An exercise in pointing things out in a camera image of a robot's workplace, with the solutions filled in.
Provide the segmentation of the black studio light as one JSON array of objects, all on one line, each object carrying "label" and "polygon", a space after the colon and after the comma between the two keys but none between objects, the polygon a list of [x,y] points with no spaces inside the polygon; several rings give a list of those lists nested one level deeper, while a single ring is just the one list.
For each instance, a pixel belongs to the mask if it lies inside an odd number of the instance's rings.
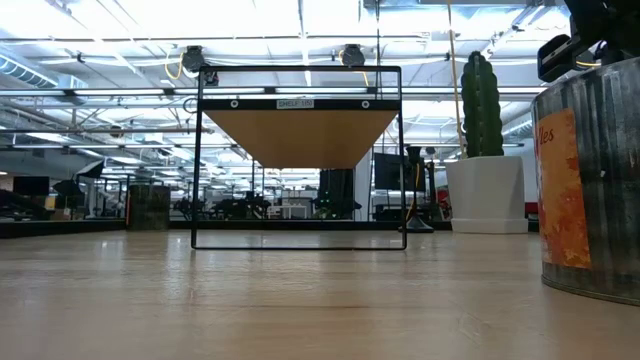
[{"label": "black studio light", "polygon": [[53,189],[61,196],[78,196],[83,192],[80,189],[79,180],[84,178],[99,179],[105,168],[105,161],[100,160],[89,163],[84,168],[80,169],[70,179],[62,180],[53,185]]}]

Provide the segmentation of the black computer tower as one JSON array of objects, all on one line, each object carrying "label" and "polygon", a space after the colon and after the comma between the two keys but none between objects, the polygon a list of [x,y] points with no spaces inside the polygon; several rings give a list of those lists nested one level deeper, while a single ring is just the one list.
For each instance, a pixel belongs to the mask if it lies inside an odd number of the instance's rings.
[{"label": "black computer tower", "polygon": [[314,207],[315,216],[320,219],[352,219],[355,211],[361,208],[355,200],[353,170],[321,170]]}]

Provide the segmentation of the green artificial cactus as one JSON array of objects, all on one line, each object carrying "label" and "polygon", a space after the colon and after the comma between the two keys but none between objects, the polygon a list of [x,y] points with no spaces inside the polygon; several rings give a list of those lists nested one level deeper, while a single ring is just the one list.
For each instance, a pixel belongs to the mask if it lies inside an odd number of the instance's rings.
[{"label": "green artificial cactus", "polygon": [[467,156],[503,156],[498,79],[491,63],[479,51],[469,55],[461,85]]}]

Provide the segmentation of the wooden shelf with black frame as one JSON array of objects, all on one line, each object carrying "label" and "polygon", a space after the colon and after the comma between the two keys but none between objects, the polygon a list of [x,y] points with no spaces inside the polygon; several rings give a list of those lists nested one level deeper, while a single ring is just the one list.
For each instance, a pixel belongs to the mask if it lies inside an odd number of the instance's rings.
[{"label": "wooden shelf with black frame", "polygon": [[[371,157],[391,123],[401,125],[402,71],[398,66],[364,66],[362,72],[388,75],[391,92],[382,87],[331,90],[280,86],[257,93],[213,84],[215,76],[301,73],[351,74],[353,68],[331,65],[203,66],[196,93],[195,151],[203,147],[205,120],[211,120],[263,169],[350,170]],[[403,222],[390,233],[370,229],[366,221],[284,220],[234,223],[214,229],[192,208],[190,245],[194,250],[402,251],[407,247]]]}]

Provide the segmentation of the black candlestick holder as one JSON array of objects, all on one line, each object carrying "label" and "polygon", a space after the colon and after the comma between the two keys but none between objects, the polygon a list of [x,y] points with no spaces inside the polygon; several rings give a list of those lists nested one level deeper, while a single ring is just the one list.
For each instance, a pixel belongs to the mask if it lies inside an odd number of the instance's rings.
[{"label": "black candlestick holder", "polygon": [[408,145],[406,147],[409,164],[412,169],[412,199],[410,208],[405,218],[405,228],[407,233],[433,233],[434,229],[430,227],[419,215],[418,207],[418,191],[420,183],[424,179],[423,168],[424,161],[420,156],[421,148],[419,146]]}]

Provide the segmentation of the dark background monitor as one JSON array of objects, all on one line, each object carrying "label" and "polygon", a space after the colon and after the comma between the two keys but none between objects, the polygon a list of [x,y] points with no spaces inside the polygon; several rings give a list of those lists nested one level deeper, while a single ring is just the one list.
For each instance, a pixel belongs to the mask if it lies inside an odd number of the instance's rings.
[{"label": "dark background monitor", "polygon": [[418,173],[414,173],[414,166],[405,158],[401,165],[399,155],[375,153],[374,154],[374,188],[376,190],[400,190],[400,167],[404,170],[404,189],[413,191],[417,187],[418,192],[426,191],[425,165],[421,158],[418,163]]}]

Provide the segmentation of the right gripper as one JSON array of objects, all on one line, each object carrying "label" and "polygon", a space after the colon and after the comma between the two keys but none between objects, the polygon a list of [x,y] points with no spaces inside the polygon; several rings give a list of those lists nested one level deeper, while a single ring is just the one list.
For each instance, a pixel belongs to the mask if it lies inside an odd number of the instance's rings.
[{"label": "right gripper", "polygon": [[640,0],[564,0],[571,34],[558,35],[539,48],[538,78],[553,82],[578,69],[577,58],[596,46],[602,65],[640,57]]}]

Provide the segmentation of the white plant pot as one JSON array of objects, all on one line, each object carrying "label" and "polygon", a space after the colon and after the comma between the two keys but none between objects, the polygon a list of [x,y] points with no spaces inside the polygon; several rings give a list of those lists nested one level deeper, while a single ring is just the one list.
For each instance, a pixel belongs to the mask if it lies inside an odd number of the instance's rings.
[{"label": "white plant pot", "polygon": [[523,234],[525,186],[522,159],[491,156],[446,165],[452,230],[475,234]]}]

